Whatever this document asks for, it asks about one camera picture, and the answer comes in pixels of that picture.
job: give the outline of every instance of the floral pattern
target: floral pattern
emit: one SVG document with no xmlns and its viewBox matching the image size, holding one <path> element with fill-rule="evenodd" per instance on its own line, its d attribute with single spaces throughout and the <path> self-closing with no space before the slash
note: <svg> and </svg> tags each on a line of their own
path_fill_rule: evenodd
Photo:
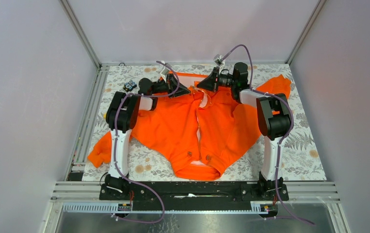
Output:
<svg viewBox="0 0 370 233">
<path fill-rule="evenodd" d="M 177 65 L 173 69 L 177 72 L 209 74 L 214 65 Z M 225 68 L 232 70 L 231 65 Z M 292 78 L 289 65 L 255 65 L 253 86 L 260 86 L 272 77 L 282 74 L 292 81 L 289 105 L 294 115 L 294 128 L 286 139 L 283 151 L 282 176 L 289 181 L 318 181 L 326 180 L 326 176 L 319 159 L 319 154 L 307 122 L 305 112 L 299 98 L 296 85 Z M 124 91 L 123 85 L 130 80 L 139 83 L 142 78 L 153 81 L 159 78 L 160 66 L 123 66 L 110 67 L 108 77 L 96 116 L 93 136 L 90 142 L 92 151 L 96 142 L 109 128 L 103 118 L 116 91 Z M 264 138 L 261 136 L 249 151 L 226 169 L 218 181 L 254 181 L 258 179 L 259 171 L 263 165 Z M 168 160 L 160 153 L 151 150 L 139 141 L 133 139 L 129 145 L 129 177 L 136 181 L 188 181 L 178 178 L 172 171 Z M 109 170 L 109 164 L 102 164 L 95 168 L 86 161 L 83 181 L 99 181 L 103 173 Z"/>
</svg>

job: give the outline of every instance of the orange jacket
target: orange jacket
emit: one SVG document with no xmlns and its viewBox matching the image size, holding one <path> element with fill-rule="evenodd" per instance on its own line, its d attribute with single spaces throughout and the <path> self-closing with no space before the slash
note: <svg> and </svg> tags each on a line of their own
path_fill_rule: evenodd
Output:
<svg viewBox="0 0 370 233">
<path fill-rule="evenodd" d="M 257 90 L 288 97 L 290 83 L 279 75 Z M 257 111 L 234 101 L 230 88 L 220 87 L 216 93 L 190 90 L 188 95 L 159 98 L 154 111 L 139 111 L 131 135 L 164 155 L 177 177 L 213 181 L 259 138 Z M 201 108 L 204 92 L 208 103 Z M 198 129 L 200 140 L 196 136 Z M 193 161 L 205 166 L 191 164 Z"/>
</svg>

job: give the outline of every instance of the orange cloth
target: orange cloth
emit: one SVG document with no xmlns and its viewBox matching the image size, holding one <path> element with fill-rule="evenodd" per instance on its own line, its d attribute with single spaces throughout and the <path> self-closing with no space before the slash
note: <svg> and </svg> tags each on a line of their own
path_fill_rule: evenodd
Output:
<svg viewBox="0 0 370 233">
<path fill-rule="evenodd" d="M 284 93 L 288 97 L 290 83 L 279 75 L 257 90 Z M 159 98 L 154 111 L 139 111 L 131 135 L 164 155 L 177 177 L 216 180 L 259 138 L 257 111 L 234 101 L 230 88 L 224 87 L 216 93 L 204 91 L 208 103 L 201 108 L 204 92 L 190 90 L 192 93 L 188 95 Z M 199 160 L 206 166 L 191 164 Z"/>
<path fill-rule="evenodd" d="M 112 137 L 111 132 L 107 132 L 94 146 L 94 149 L 88 156 L 88 160 L 98 168 L 102 163 L 111 162 Z"/>
</svg>

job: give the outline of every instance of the white wall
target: white wall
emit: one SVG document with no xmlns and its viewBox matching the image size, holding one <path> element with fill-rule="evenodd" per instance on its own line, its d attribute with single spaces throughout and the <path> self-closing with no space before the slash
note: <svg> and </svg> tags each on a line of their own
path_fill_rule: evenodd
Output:
<svg viewBox="0 0 370 233">
<path fill-rule="evenodd" d="M 370 1 L 328 1 L 291 68 L 351 230 L 370 232 Z"/>
<path fill-rule="evenodd" d="M 0 0 L 0 232 L 38 231 L 94 74 L 58 0 Z"/>
<path fill-rule="evenodd" d="M 70 0 L 103 63 L 285 61 L 318 0 Z M 229 60 L 247 61 L 238 49 Z"/>
</svg>

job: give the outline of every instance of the floral tablecloth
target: floral tablecloth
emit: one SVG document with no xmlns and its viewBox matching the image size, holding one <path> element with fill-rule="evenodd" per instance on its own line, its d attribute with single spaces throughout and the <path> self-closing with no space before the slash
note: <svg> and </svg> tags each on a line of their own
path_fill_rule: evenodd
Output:
<svg viewBox="0 0 370 233">
<path fill-rule="evenodd" d="M 214 65 L 178 65 L 173 66 L 177 72 L 209 74 Z M 286 139 L 283 151 L 282 176 L 287 181 L 319 181 L 326 180 L 319 154 L 313 141 L 305 112 L 292 78 L 289 65 L 254 65 L 253 86 L 257 87 L 272 77 L 282 74 L 292 81 L 289 105 L 294 114 L 294 128 Z M 123 84 L 129 80 L 139 83 L 141 78 L 153 81 L 159 78 L 161 66 L 114 66 L 110 67 L 100 107 L 96 116 L 93 136 L 90 141 L 89 152 L 96 142 L 109 130 L 104 114 L 116 91 L 124 91 Z M 218 181 L 255 181 L 258 180 L 259 171 L 263 165 L 264 138 L 259 140 L 249 151 L 228 169 Z M 160 153 L 151 150 L 136 139 L 129 145 L 129 177 L 135 181 L 187 181 L 174 175 L 172 167 Z M 102 174 L 109 170 L 109 164 L 95 168 L 86 161 L 82 181 L 99 181 Z"/>
</svg>

